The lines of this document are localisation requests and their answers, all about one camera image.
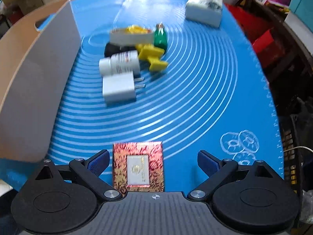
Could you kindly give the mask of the red gold patterned box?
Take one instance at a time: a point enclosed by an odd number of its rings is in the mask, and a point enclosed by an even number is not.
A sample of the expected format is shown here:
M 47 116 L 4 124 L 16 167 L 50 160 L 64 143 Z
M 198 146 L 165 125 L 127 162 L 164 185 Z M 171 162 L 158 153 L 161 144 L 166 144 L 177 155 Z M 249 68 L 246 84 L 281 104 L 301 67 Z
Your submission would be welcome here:
M 163 192 L 165 173 L 161 142 L 115 143 L 112 148 L 113 187 L 127 192 Z

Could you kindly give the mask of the beige plastic storage bin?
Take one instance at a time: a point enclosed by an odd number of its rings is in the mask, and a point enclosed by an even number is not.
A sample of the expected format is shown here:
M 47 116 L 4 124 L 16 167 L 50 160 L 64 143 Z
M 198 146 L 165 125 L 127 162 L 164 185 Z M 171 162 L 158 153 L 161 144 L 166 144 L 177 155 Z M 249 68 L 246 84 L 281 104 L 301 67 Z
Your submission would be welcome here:
M 80 44 L 69 0 L 32 11 L 1 38 L 1 158 L 45 157 Z

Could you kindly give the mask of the black earbuds case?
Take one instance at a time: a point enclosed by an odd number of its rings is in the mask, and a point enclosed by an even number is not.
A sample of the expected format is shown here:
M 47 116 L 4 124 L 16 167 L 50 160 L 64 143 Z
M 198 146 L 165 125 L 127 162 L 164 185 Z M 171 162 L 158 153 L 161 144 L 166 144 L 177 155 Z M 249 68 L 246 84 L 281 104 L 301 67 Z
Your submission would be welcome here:
M 117 46 L 108 42 L 104 48 L 104 57 L 111 57 L 114 54 L 136 50 L 135 46 Z

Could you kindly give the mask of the clear packing tape roll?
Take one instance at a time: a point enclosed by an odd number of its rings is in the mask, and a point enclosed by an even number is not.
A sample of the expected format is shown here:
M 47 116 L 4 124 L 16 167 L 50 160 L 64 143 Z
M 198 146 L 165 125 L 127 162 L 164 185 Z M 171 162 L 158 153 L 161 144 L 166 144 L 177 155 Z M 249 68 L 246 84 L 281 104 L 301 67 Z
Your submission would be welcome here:
M 109 42 L 116 46 L 152 44 L 154 42 L 154 31 L 138 25 L 131 25 L 126 28 L 115 28 L 109 32 Z

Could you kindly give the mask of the blue silicone measuring mat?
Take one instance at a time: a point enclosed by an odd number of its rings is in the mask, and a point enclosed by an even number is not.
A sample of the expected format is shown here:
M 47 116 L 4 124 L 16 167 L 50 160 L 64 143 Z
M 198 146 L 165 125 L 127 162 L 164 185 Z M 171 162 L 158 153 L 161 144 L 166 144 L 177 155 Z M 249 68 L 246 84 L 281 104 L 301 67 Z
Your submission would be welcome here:
M 48 157 L 88 158 L 114 143 L 160 141 L 165 189 L 189 191 L 206 179 L 197 153 L 242 165 L 266 161 L 284 173 L 279 122 L 268 81 L 237 21 L 223 9 L 219 28 L 185 19 L 187 0 L 76 0 L 81 47 L 56 116 Z M 112 28 L 163 22 L 166 70 L 141 76 L 136 100 L 108 106 L 98 69 Z

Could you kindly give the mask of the white pill bottle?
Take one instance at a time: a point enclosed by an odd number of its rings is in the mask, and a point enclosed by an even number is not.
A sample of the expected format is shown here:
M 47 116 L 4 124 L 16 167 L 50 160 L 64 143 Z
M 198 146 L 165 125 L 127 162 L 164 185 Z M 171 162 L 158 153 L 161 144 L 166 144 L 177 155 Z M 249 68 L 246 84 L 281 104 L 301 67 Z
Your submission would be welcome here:
M 138 52 L 136 50 L 121 52 L 99 60 L 99 72 L 102 76 L 132 72 L 140 75 Z

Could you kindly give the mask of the yellow plastic toy block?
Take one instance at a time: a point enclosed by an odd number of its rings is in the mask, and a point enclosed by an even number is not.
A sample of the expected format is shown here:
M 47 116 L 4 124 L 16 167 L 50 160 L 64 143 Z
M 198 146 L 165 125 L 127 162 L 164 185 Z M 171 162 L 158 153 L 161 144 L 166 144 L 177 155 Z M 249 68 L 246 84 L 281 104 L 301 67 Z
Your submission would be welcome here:
M 137 44 L 135 48 L 138 51 L 139 60 L 147 61 L 150 64 L 148 68 L 150 72 L 161 72 L 167 68 L 169 63 L 161 60 L 165 53 L 164 49 L 152 44 Z

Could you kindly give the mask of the green small glass bottle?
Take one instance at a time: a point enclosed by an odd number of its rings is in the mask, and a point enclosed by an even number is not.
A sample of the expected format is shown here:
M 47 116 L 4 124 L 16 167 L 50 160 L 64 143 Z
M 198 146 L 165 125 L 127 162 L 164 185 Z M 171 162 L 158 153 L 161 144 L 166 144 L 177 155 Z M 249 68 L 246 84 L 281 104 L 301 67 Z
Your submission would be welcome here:
M 163 23 L 156 25 L 156 30 L 154 31 L 154 46 L 163 49 L 165 52 L 167 51 L 168 38 Z

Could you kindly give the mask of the white tissue pack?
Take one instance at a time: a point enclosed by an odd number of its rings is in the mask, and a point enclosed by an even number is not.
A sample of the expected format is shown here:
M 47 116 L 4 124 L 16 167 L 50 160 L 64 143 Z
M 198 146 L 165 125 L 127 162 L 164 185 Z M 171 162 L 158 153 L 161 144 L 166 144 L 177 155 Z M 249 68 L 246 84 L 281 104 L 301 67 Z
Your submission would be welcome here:
M 222 20 L 223 0 L 188 0 L 185 19 L 219 28 Z

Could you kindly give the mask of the white wall charger plug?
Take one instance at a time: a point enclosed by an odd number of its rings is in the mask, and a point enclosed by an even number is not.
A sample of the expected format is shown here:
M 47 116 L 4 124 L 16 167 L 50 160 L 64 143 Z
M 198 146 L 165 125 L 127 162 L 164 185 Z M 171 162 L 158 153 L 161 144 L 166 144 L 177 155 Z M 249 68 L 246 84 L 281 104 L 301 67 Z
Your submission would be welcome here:
M 102 78 L 102 96 L 106 104 L 136 100 L 136 89 L 144 88 L 143 77 L 134 78 L 133 72 L 104 76 Z

